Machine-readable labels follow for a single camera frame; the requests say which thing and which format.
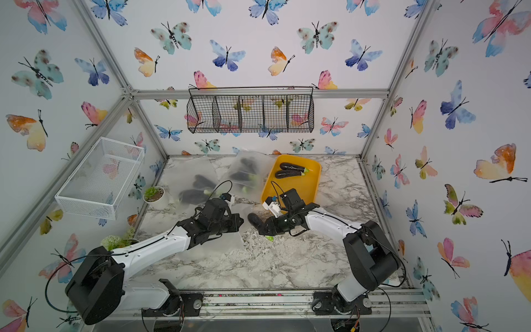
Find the dark purple eggplant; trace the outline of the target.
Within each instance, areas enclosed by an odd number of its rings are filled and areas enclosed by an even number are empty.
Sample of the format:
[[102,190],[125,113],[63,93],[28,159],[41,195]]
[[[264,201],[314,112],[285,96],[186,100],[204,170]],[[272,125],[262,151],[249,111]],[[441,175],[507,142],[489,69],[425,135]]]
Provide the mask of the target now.
[[209,178],[197,174],[194,176],[192,188],[183,190],[178,194],[178,201],[190,205],[200,205],[209,199],[215,186],[216,184]]

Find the clear zip-top bag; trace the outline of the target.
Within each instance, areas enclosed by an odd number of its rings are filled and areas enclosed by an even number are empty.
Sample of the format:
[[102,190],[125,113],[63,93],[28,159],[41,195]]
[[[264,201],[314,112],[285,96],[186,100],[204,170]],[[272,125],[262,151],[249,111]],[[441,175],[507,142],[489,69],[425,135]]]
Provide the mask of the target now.
[[205,203],[218,184],[208,157],[175,159],[167,166],[164,177],[174,202],[185,206]]
[[235,250],[244,250],[239,232],[209,235],[203,226],[192,220],[180,221],[168,234],[169,253],[183,261],[220,258]]
[[240,150],[222,179],[232,182],[231,194],[258,202],[274,162],[272,156]]

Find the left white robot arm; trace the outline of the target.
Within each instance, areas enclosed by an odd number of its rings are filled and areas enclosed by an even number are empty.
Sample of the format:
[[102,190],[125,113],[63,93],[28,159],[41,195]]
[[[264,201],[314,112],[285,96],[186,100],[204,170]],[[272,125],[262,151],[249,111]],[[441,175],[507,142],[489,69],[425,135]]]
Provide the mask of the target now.
[[143,284],[131,283],[130,278],[164,258],[238,232],[243,219],[231,211],[234,202],[232,195],[222,194],[160,235],[116,250],[99,246],[78,257],[80,266],[65,288],[72,308],[65,312],[79,315],[86,325],[102,322],[116,311],[183,317],[185,300],[169,280]]

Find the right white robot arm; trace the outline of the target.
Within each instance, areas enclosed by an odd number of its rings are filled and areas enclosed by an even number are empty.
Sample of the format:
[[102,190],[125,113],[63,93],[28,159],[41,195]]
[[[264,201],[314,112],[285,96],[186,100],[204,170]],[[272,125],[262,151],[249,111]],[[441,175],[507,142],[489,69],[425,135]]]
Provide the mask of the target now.
[[263,207],[272,213],[272,217],[264,221],[254,213],[248,215],[248,221],[260,235],[274,237],[290,234],[293,229],[301,227],[344,246],[351,272],[333,288],[333,299],[337,305],[351,304],[360,296],[376,290],[402,268],[401,259],[382,228],[374,221],[347,221],[316,203],[305,203],[294,189],[275,199],[268,197]]

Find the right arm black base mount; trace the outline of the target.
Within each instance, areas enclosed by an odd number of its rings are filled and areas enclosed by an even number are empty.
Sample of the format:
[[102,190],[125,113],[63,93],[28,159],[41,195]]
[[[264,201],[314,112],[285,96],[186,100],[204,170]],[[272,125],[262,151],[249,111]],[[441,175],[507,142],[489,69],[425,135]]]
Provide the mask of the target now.
[[345,300],[338,290],[313,293],[311,310],[316,315],[371,315],[371,302],[366,294]]

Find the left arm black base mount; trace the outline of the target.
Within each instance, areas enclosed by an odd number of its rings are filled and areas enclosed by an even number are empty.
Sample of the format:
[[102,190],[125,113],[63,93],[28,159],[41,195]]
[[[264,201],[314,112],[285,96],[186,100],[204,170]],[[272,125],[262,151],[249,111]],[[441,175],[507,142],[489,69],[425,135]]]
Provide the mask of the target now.
[[166,299],[157,307],[142,307],[142,316],[148,318],[199,317],[203,306],[203,293],[183,293],[168,279],[159,279],[159,283],[163,285],[163,291],[167,295]]

